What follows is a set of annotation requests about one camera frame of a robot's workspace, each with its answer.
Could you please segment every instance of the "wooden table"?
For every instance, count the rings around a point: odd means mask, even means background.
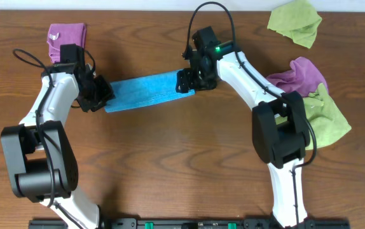
[[[303,170],[305,207],[315,217],[348,217],[365,228],[365,13],[320,13],[311,50],[266,26],[270,13],[234,13],[238,44],[263,75],[303,56],[325,76],[352,126]],[[23,118],[39,93],[41,70],[18,61],[23,48],[49,63],[52,23],[85,22],[86,48],[109,81],[181,69],[191,12],[0,11],[0,132]],[[212,25],[231,38],[224,13],[201,12],[193,31]],[[243,218],[271,213],[267,166],[252,146],[251,111],[226,83],[157,106],[105,113],[71,110],[66,123],[79,185],[112,217]],[[56,218],[15,198],[0,143],[0,228]]]

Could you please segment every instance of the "green cloth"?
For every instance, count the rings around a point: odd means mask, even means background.
[[[294,0],[272,11],[267,29],[291,38],[296,44],[311,48],[321,20],[308,0]]]
[[[305,114],[314,129],[318,148],[329,146],[351,130],[347,119],[336,107],[323,83],[320,83],[318,89],[303,100]],[[276,118],[277,124],[284,121],[287,121],[287,117]],[[312,149],[312,141],[305,149]]]

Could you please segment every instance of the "purple cloth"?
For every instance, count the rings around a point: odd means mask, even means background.
[[[51,62],[60,61],[60,46],[76,44],[85,47],[86,26],[84,23],[77,24],[51,24],[47,34],[48,55]]]
[[[284,73],[275,73],[267,76],[267,80],[282,89],[284,92],[297,91],[302,97],[307,97],[310,92],[315,92],[320,83],[328,90],[324,77],[305,57],[298,57],[290,62],[291,70]]]

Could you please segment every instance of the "green connector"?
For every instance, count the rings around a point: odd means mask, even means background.
[[[236,229],[236,223],[228,223],[228,229]]]
[[[154,224],[153,223],[146,223],[145,225],[144,225],[144,229],[153,229],[153,226]]]

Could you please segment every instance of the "blue cloth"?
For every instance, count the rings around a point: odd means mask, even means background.
[[[194,90],[185,94],[176,92],[178,71],[112,82],[115,98],[107,101],[105,111],[142,108],[194,95]]]

